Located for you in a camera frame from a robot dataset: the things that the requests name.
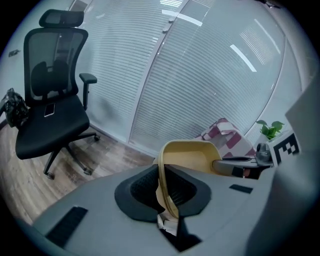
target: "wooden floor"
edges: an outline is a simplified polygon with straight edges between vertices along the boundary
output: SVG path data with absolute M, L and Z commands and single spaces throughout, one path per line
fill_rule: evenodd
M 0 192 L 11 213 L 29 224 L 81 184 L 153 162 L 152 157 L 97 132 L 101 136 L 98 142 L 89 137 L 70 143 L 78 159 L 94 170 L 93 174 L 85 175 L 63 149 L 50 168 L 55 175 L 50 180 L 43 174 L 49 154 L 27 160 L 17 158 L 17 133 L 8 125 L 0 130 Z

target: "glass wall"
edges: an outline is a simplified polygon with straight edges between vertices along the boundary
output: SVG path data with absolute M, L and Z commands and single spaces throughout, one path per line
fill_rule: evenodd
M 168 16 L 170 11 L 163 11 Z M 152 154 L 219 118 L 245 134 L 278 79 L 285 36 L 254 1 L 190 0 L 150 69 L 130 143 Z
M 97 77 L 97 84 L 90 86 L 87 114 L 94 126 L 120 141 L 128 139 L 139 84 L 168 23 L 163 11 L 176 11 L 182 1 L 94 0 L 86 9 L 80 28 L 89 37 L 76 76 L 86 72 Z M 79 78 L 77 84 L 81 92 Z

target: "green plant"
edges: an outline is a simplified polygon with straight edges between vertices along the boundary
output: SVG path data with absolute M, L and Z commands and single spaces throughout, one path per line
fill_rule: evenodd
M 271 126 L 269 127 L 267 123 L 263 120 L 256 121 L 257 124 L 262 125 L 260 132 L 265 135 L 269 140 L 276 137 L 276 133 L 280 133 L 282 126 L 284 123 L 279 121 L 274 121 Z

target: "pink patterned fabric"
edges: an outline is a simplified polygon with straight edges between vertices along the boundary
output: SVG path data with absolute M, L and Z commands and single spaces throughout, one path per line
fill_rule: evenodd
M 194 140 L 209 141 L 224 157 L 254 156 L 256 151 L 249 141 L 239 132 L 237 127 L 226 118 L 220 118 L 208 129 L 196 136 Z

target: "black office chair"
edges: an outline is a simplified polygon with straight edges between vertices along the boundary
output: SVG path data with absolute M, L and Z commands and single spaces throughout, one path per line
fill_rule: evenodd
M 31 30 L 24 39 L 25 102 L 30 109 L 28 120 L 18 131 L 15 151 L 22 160 L 51 152 L 43 172 L 52 180 L 55 176 L 49 168 L 62 148 L 85 174 L 91 175 L 92 170 L 76 158 L 69 143 L 91 136 L 96 141 L 100 139 L 95 132 L 82 133 L 90 125 L 85 111 L 89 84 L 97 82 L 91 74 L 79 75 L 84 82 L 82 105 L 77 96 L 75 69 L 88 32 L 75 27 L 83 19 L 82 11 L 48 10 L 40 18 L 42 28 Z M 50 104 L 54 104 L 54 114 L 45 116 Z

